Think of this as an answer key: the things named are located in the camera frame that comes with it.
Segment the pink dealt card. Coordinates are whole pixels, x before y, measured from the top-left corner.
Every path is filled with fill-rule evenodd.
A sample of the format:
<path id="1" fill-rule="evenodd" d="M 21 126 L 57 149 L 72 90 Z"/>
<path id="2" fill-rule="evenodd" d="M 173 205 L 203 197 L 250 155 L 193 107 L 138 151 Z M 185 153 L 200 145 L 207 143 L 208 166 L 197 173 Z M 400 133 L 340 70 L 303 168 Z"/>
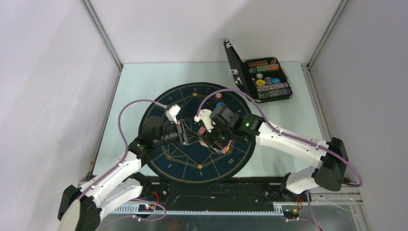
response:
<path id="1" fill-rule="evenodd" d="M 206 133 L 207 129 L 205 127 L 200 127 L 200 129 L 198 130 L 197 134 L 199 136 L 202 136 Z"/>

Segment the pink playing card deck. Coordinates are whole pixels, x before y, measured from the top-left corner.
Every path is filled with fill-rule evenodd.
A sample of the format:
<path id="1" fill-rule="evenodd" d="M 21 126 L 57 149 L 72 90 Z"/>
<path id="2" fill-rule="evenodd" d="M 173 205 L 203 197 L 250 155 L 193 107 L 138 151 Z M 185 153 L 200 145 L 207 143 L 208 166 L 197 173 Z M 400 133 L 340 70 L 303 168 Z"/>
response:
<path id="1" fill-rule="evenodd" d="M 217 154 L 225 154 L 229 150 L 231 143 L 232 140 L 224 141 L 222 143 L 215 141 L 213 145 L 214 152 Z"/>

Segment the red poker chip stack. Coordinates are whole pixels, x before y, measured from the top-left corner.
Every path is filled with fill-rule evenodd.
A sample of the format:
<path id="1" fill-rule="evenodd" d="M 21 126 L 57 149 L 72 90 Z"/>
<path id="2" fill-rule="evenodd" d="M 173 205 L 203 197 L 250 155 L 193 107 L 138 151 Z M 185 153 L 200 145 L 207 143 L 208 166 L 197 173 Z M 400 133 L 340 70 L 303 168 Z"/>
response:
<path id="1" fill-rule="evenodd" d="M 214 98 L 217 99 L 217 100 L 221 100 L 221 99 L 223 98 L 223 94 L 220 93 L 220 92 L 218 92 L 218 93 L 216 93 L 216 94 L 214 95 Z"/>

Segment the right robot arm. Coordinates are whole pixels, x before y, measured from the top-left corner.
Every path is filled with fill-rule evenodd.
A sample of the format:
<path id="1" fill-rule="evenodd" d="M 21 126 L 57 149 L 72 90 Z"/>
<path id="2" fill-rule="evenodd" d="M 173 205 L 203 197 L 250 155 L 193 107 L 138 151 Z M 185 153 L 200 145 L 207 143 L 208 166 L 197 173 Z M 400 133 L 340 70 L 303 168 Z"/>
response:
<path id="1" fill-rule="evenodd" d="M 232 140 L 242 140 L 307 161 L 309 167 L 285 175 L 280 187 L 280 196 L 285 201 L 292 201 L 300 193 L 317 187 L 332 192 L 342 188 L 347 160 L 344 143 L 338 138 L 324 141 L 302 137 L 261 116 L 239 116 L 225 105 L 213 111 L 202 109 L 194 120 L 203 125 L 200 132 L 203 143 L 218 154 L 226 153 Z"/>

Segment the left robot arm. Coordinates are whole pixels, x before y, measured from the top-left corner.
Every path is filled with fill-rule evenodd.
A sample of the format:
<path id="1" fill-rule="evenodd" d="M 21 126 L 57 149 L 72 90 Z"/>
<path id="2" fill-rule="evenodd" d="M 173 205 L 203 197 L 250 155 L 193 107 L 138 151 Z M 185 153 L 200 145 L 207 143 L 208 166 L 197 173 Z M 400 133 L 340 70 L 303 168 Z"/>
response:
<path id="1" fill-rule="evenodd" d="M 189 129 L 181 120 L 165 123 L 152 116 L 142 131 L 126 143 L 124 154 L 106 172 L 81 186 L 68 186 L 62 195 L 57 218 L 60 231 L 94 231 L 101 221 L 122 204 L 152 194 L 152 181 L 139 170 L 148 162 L 155 148 L 165 144 L 189 145 L 198 142 L 200 133 Z"/>

